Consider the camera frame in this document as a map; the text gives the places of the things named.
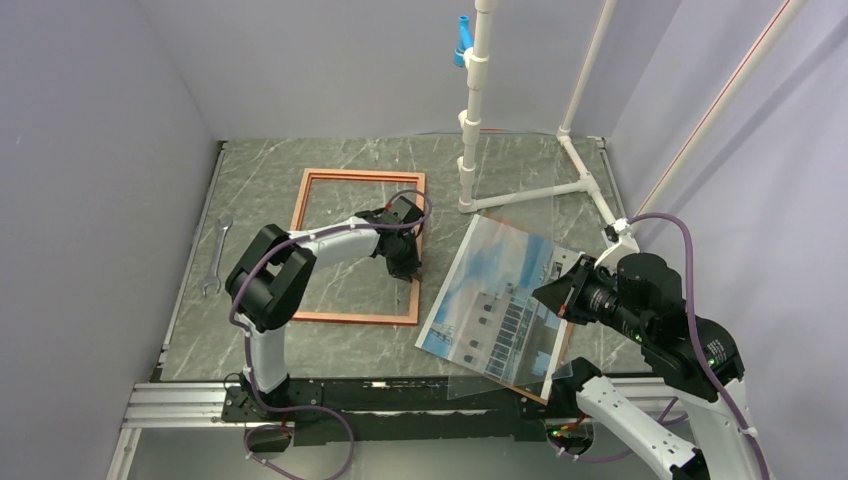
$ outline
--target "blue pipe fitting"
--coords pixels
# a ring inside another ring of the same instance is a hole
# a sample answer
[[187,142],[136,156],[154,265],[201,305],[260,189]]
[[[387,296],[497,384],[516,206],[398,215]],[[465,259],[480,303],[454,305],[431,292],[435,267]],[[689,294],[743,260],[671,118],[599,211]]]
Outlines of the blue pipe fitting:
[[459,17],[459,42],[456,45],[456,51],[453,54],[453,63],[457,67],[465,66],[465,59],[462,54],[474,46],[474,39],[471,38],[471,30],[468,29],[468,17],[463,15]]

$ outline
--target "metal wrench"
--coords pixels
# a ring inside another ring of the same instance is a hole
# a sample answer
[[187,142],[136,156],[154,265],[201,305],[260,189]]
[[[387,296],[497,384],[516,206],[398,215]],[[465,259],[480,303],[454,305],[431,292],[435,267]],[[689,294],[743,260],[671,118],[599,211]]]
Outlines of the metal wrench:
[[233,226],[232,217],[219,218],[215,224],[215,229],[218,231],[218,236],[215,237],[215,248],[212,250],[212,259],[209,261],[209,269],[206,270],[206,276],[200,282],[200,293],[206,296],[206,289],[215,287],[215,293],[221,291],[221,280],[218,279],[218,264],[221,263],[221,253],[224,251],[224,238],[227,236],[227,230]]

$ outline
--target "white cable clip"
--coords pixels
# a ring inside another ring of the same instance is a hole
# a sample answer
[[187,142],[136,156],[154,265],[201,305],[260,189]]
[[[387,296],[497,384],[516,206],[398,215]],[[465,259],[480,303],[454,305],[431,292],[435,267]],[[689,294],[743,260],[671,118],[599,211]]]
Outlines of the white cable clip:
[[757,429],[754,427],[740,428],[739,431],[751,438],[758,438],[760,436],[759,432],[757,432]]

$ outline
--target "cable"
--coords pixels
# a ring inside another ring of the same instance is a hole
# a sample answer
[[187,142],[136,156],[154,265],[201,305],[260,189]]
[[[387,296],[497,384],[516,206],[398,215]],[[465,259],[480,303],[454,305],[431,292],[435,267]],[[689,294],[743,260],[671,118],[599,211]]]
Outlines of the cable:
[[680,233],[683,234],[683,248],[686,253],[686,318],[689,323],[689,336],[692,339],[692,349],[695,351],[695,357],[698,359],[698,364],[701,366],[704,374],[706,374],[710,383],[713,387],[715,387],[716,391],[718,391],[718,394],[724,402],[727,403],[728,408],[730,408],[730,411],[736,418],[736,423],[739,424],[740,430],[744,433],[745,438],[748,439],[748,443],[751,445],[751,450],[754,452],[754,457],[757,459],[757,465],[760,467],[760,476],[763,480],[769,480],[768,465],[766,464],[766,457],[763,454],[763,450],[760,448],[760,443],[753,435],[751,435],[748,421],[745,420],[745,416],[742,414],[739,406],[733,401],[733,397],[730,396],[730,393],[726,388],[724,388],[724,385],[721,384],[721,381],[718,377],[716,377],[715,373],[713,373],[713,369],[710,368],[710,364],[707,362],[707,357],[704,355],[704,350],[701,347],[701,338],[698,334],[698,323],[695,319],[695,254],[692,246],[692,234],[689,232],[689,228],[686,227],[686,224],[683,223],[683,220],[680,220],[674,215],[670,215],[668,213],[644,213],[642,215],[636,215],[629,219],[628,222],[630,224],[634,224],[649,218],[668,220],[669,222],[677,225],[677,228],[680,229]]
[[[668,413],[671,411],[671,407],[673,407],[673,406],[674,406],[674,404],[675,404],[675,403],[677,403],[677,400],[678,400],[678,399],[677,399],[677,397],[673,397],[673,398],[671,399],[671,401],[670,401],[670,402],[668,402],[668,405],[666,405],[665,410],[663,410],[663,411],[662,411],[662,413],[660,413],[660,416],[659,416],[659,417],[657,417],[657,422],[658,422],[660,425],[667,425],[667,423],[664,423],[663,421],[665,420],[666,415],[668,415]],[[681,417],[678,417],[678,418],[675,418],[675,419],[674,419],[674,421],[680,420],[680,418],[683,418],[684,416],[685,416],[685,415],[683,415],[683,416],[681,416]],[[566,451],[565,451],[565,448],[563,448],[563,447],[558,447],[556,444],[554,444],[554,442],[553,442],[553,441],[551,441],[551,437],[550,437],[550,436],[548,436],[548,437],[547,437],[547,440],[548,440],[548,445],[550,445],[550,446],[551,446],[551,448],[553,448],[553,449],[554,449],[554,451],[556,451],[556,452],[557,452],[557,456],[563,456],[563,455],[564,455],[564,456],[566,456],[566,457],[568,457],[568,458],[570,458],[570,459],[574,460],[575,462],[579,462],[579,463],[609,463],[609,462],[617,462],[617,461],[619,461],[619,460],[621,460],[621,459],[623,459],[623,458],[627,458],[627,457],[628,457],[631,453],[633,453],[633,450],[631,450],[631,449],[629,449],[629,448],[628,448],[628,449],[623,450],[623,451],[621,451],[620,453],[616,453],[615,455],[612,455],[612,456],[610,456],[610,457],[590,457],[590,458],[583,458],[583,457],[581,457],[581,456],[579,456],[579,455],[573,455],[573,454],[571,454],[571,453],[566,452]]]
[[[347,459],[345,460],[344,465],[342,465],[342,467],[336,473],[327,477],[327,480],[335,480],[335,479],[341,477],[344,474],[344,472],[347,471],[348,468],[350,468],[350,465],[353,462],[353,448],[354,448],[354,442],[356,440],[354,438],[353,430],[351,429],[350,424],[339,413],[337,413],[336,411],[331,410],[329,408],[326,408],[326,407],[321,407],[321,406],[318,406],[318,405],[299,405],[299,406],[278,408],[278,407],[272,407],[272,406],[266,404],[262,400],[262,397],[259,394],[259,390],[258,390],[257,383],[256,383],[256,374],[254,373],[254,369],[253,369],[253,355],[250,351],[250,335],[251,335],[250,327],[238,321],[238,307],[239,307],[239,305],[241,305],[242,299],[244,299],[244,295],[247,292],[247,287],[250,285],[251,282],[253,282],[254,279],[256,279],[256,276],[259,274],[260,271],[262,271],[262,269],[265,268],[265,266],[268,264],[268,262],[271,260],[271,258],[273,258],[274,255],[276,255],[280,251],[282,251],[282,250],[284,250],[284,249],[286,249],[286,248],[288,248],[288,247],[290,247],[290,246],[292,246],[296,243],[300,243],[300,242],[303,242],[305,240],[310,240],[310,239],[314,239],[314,238],[326,237],[327,235],[332,235],[334,233],[339,233],[339,232],[343,232],[343,231],[347,231],[347,230],[404,230],[404,229],[415,228],[419,225],[422,225],[428,218],[430,218],[430,214],[433,211],[433,202],[430,201],[430,198],[427,195],[425,195],[423,192],[419,192],[418,190],[409,189],[409,190],[401,190],[401,191],[395,193],[394,195],[392,195],[392,197],[389,199],[389,205],[391,205],[392,202],[394,202],[398,197],[400,197],[401,195],[403,195],[405,193],[414,193],[416,195],[420,195],[421,198],[424,199],[424,203],[427,205],[427,209],[424,211],[424,215],[421,218],[419,218],[418,220],[411,222],[411,223],[404,223],[404,224],[400,224],[400,225],[381,225],[381,224],[373,224],[373,223],[354,224],[354,225],[342,224],[342,225],[335,225],[335,226],[332,226],[332,227],[328,227],[324,230],[316,232],[314,234],[314,236],[312,236],[312,235],[301,235],[300,237],[290,238],[290,239],[280,243],[276,247],[272,248],[271,250],[269,250],[268,253],[266,253],[256,263],[256,265],[254,265],[253,269],[250,271],[250,273],[248,273],[247,278],[245,278],[244,282],[241,284],[241,287],[239,288],[235,297],[233,297],[233,304],[232,304],[232,306],[230,306],[230,312],[228,314],[229,322],[231,324],[235,325],[236,327],[242,329],[244,331],[244,334],[245,334],[244,335],[244,361],[245,361],[245,365],[247,367],[248,378],[250,380],[250,387],[253,390],[253,397],[254,397],[254,400],[256,401],[256,403],[266,412],[289,413],[289,412],[301,412],[301,411],[311,410],[311,411],[326,413],[327,415],[330,415],[331,417],[338,420],[342,424],[342,426],[345,428],[345,430],[347,431],[347,436],[348,436],[348,439],[350,440],[350,448],[348,449]],[[279,466],[277,466],[277,465],[275,465],[271,462],[268,462],[267,460],[265,460],[263,458],[259,458],[256,454],[254,454],[253,452],[250,451],[249,440],[250,440],[251,435],[253,435],[255,432],[260,431],[260,430],[271,430],[271,429],[279,429],[279,428],[281,428],[281,427],[279,427],[278,425],[262,425],[262,426],[259,426],[259,427],[256,427],[256,428],[249,430],[247,432],[247,434],[244,436],[244,449],[247,452],[246,458],[252,459],[256,462],[259,462],[260,464],[270,468],[271,470],[279,473],[280,475],[283,475],[284,477],[290,478],[291,480],[304,480],[304,479],[302,479],[302,478],[300,478],[300,477],[298,477],[298,476],[296,476],[296,475],[294,475],[294,474],[292,474],[292,473],[290,473],[286,470],[283,470]],[[288,431],[288,429],[286,427],[282,427],[282,429],[283,429],[283,431]]]

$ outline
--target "white pvc pipe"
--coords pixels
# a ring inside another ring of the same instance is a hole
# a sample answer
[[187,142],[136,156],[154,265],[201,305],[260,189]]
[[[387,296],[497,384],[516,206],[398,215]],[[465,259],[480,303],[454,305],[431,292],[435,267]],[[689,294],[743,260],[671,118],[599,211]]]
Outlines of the white pvc pipe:
[[490,207],[498,207],[510,203],[524,202],[527,200],[536,200],[539,198],[553,197],[564,193],[585,192],[587,182],[578,180],[574,183],[566,183],[554,187],[539,188],[536,190],[526,190],[523,192],[510,193],[507,195],[499,195],[497,197],[481,198],[474,200],[474,206],[477,210]]
[[586,90],[586,85],[589,83],[589,76],[592,74],[592,68],[595,66],[595,60],[598,58],[598,52],[601,50],[604,36],[607,33],[607,27],[612,19],[612,12],[615,10],[616,0],[606,0],[601,8],[601,16],[598,19],[598,26],[595,28],[595,33],[592,35],[592,42],[589,44],[589,50],[586,52],[586,59],[583,61],[583,68],[580,69],[580,76],[577,77],[577,86],[574,87],[574,93],[571,94],[571,101],[568,102],[568,107],[565,110],[565,117],[560,125],[560,133],[570,135],[571,122],[574,121],[574,115],[577,114],[577,108],[580,106],[580,100],[583,98],[583,92]]
[[580,173],[581,181],[588,182],[586,192],[589,193],[589,196],[592,197],[592,201],[595,202],[595,206],[598,207],[598,211],[601,213],[601,218],[604,220],[604,223],[606,225],[615,223],[615,215],[612,213],[612,210],[610,210],[607,200],[601,193],[601,188],[598,186],[597,180],[595,180],[595,177],[592,176],[591,172],[589,172],[589,169],[586,168],[586,164],[583,163],[583,159],[580,158],[580,154],[577,153],[577,149],[574,148],[574,143],[571,142],[571,137],[568,135],[557,135],[557,140],[559,140],[559,143],[565,149],[565,152],[568,153],[568,157],[571,158],[571,162],[574,163],[574,168],[576,168],[577,172]]
[[464,148],[459,164],[460,191],[459,209],[463,212],[473,210],[471,189],[474,185],[475,156],[477,140],[480,136],[480,109],[483,87],[486,84],[489,69],[489,39],[492,31],[492,12],[497,0],[476,0],[477,18],[474,21],[474,46],[465,53],[465,68],[468,70],[468,108],[460,114],[462,140]]
[[665,169],[665,172],[663,172],[656,185],[654,185],[651,193],[649,193],[647,198],[645,198],[645,201],[642,202],[642,206],[640,206],[639,211],[636,212],[637,215],[642,212],[649,212],[653,209],[657,199],[661,196],[662,191],[665,189],[665,186],[668,185],[668,183],[674,178],[680,170],[680,167],[689,160],[692,156],[692,152],[694,152],[698,145],[704,140],[704,137],[706,137],[707,133],[709,133],[712,129],[716,120],[721,116],[721,113],[725,110],[725,108],[727,108],[727,105],[730,104],[736,94],[739,93],[739,90],[741,90],[742,86],[745,85],[745,82],[751,76],[751,73],[757,69],[763,58],[768,55],[768,52],[774,46],[777,39],[780,38],[786,30],[786,27],[789,26],[806,3],[807,0],[786,0],[783,6],[780,7],[780,10],[778,10],[774,17],[772,17],[763,32],[759,37],[757,37],[754,45],[751,46],[750,50],[748,50],[745,58],[743,58],[739,66],[736,67],[733,75],[731,75],[730,79],[727,83],[725,83],[724,88],[721,89],[721,92],[719,92],[712,105],[710,105],[710,108],[708,108],[704,116],[701,117],[701,121],[698,122],[695,130],[692,131],[689,138],[687,138],[683,143],[683,146],[680,147],[677,155],[674,156],[671,164]]

